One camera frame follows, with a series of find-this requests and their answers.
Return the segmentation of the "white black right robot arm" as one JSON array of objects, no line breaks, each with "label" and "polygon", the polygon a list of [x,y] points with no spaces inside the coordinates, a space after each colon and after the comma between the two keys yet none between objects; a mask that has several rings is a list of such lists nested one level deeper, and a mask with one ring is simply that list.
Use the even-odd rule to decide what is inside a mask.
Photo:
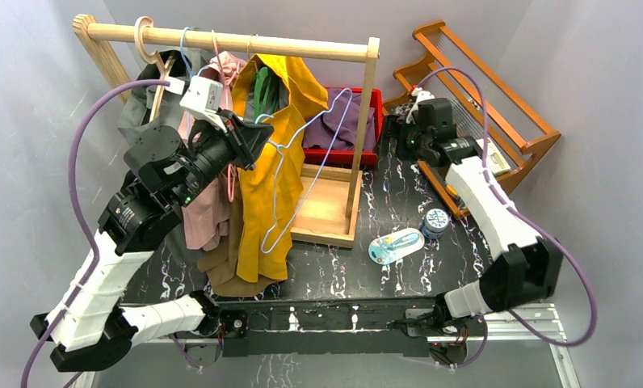
[{"label": "white black right robot arm", "polygon": [[458,135],[452,104],[445,98],[417,98],[394,122],[397,150],[445,174],[483,233],[493,260],[477,280],[437,295],[431,312],[404,318],[402,324],[426,323],[453,335],[467,318],[551,297],[562,255],[514,214],[515,205],[487,166],[489,142]]}]

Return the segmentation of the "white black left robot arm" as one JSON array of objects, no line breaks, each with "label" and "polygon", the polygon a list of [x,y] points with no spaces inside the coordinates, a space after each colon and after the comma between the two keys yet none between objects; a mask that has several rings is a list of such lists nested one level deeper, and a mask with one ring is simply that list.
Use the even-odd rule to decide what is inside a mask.
[{"label": "white black left robot arm", "polygon": [[227,313],[195,291],[155,305],[122,307],[128,282],[166,236],[180,225],[180,209],[228,166],[254,168],[274,129],[221,110],[197,120],[192,143],[162,125],[145,130],[125,153],[129,181],[114,194],[93,233],[90,254],[63,297],[31,328],[55,347],[61,373],[107,369],[135,346],[181,331],[213,336],[229,328]]}]

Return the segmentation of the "purple skirt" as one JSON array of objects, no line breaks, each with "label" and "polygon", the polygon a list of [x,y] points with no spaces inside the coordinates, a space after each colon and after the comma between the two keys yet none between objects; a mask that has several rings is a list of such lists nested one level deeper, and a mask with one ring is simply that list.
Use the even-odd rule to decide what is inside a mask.
[{"label": "purple skirt", "polygon": [[328,88],[330,112],[323,113],[304,130],[304,149],[353,150],[359,121],[359,92],[343,92],[342,88]]}]

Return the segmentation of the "yellow pleated skirt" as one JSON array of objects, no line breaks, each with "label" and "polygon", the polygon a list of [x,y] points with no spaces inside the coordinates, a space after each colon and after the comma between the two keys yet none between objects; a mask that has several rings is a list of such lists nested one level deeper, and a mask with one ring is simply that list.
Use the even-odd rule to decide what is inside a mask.
[{"label": "yellow pleated skirt", "polygon": [[[269,69],[279,83],[277,108],[254,107],[258,71]],[[238,249],[237,275],[254,283],[262,277],[287,280],[286,258],[292,247],[289,221],[304,187],[305,163],[300,128],[328,108],[328,93],[299,57],[255,54],[232,88],[233,109],[247,121],[270,115],[274,128],[252,171],[240,171],[244,227]]]}]

